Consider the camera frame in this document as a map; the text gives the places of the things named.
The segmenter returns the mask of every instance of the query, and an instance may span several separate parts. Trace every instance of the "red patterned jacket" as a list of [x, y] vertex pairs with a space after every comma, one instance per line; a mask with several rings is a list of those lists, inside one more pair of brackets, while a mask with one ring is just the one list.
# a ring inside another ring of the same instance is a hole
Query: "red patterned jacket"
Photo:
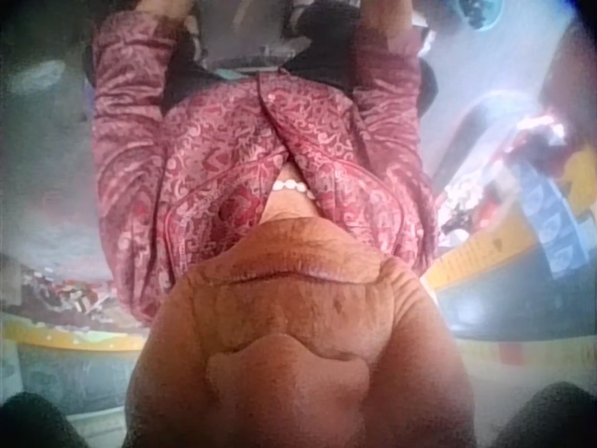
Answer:
[[149, 324], [189, 266], [232, 247], [292, 158], [322, 216], [423, 273], [436, 215], [417, 154], [418, 38], [361, 29], [353, 98], [286, 73], [200, 91], [165, 117], [176, 27], [119, 13], [96, 38], [100, 233], [122, 305]]

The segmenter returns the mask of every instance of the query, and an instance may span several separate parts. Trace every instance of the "woman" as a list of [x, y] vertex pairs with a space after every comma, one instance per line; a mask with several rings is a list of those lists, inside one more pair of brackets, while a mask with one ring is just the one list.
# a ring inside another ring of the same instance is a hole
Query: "woman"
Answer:
[[363, 2], [350, 96], [283, 71], [163, 117], [191, 4], [142, 0], [95, 42], [104, 252], [151, 324], [128, 444], [473, 443], [462, 362], [418, 280], [436, 222], [411, 1]]

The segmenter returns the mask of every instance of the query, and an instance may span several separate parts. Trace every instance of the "pearl necklace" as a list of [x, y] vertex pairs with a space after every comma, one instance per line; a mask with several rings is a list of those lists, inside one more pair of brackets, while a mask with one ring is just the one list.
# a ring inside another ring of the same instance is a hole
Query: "pearl necklace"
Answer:
[[312, 201], [315, 200], [315, 195], [311, 192], [311, 190], [307, 187], [307, 184], [305, 184], [304, 182], [297, 182], [293, 179], [288, 179], [286, 181], [276, 180], [273, 183], [273, 189], [271, 190], [280, 191], [281, 189], [293, 189], [295, 191], [298, 191], [299, 193], [306, 194], [307, 197]]

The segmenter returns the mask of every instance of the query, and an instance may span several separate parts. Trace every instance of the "hand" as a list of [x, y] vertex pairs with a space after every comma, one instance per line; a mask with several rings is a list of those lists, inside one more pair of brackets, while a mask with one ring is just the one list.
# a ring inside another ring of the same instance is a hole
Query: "hand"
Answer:
[[136, 10], [183, 21], [194, 3], [195, 0], [141, 0]]
[[412, 0], [362, 0], [361, 21], [387, 36], [412, 27]]

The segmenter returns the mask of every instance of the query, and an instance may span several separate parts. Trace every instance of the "elderly woman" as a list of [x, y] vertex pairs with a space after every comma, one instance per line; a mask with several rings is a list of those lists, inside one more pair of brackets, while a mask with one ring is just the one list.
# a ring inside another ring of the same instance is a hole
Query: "elderly woman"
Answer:
[[418, 279], [436, 222], [411, 0], [363, 1], [350, 92], [288, 69], [162, 116], [191, 4], [142, 0], [95, 41], [104, 252], [151, 325], [128, 445], [472, 444], [463, 365]]

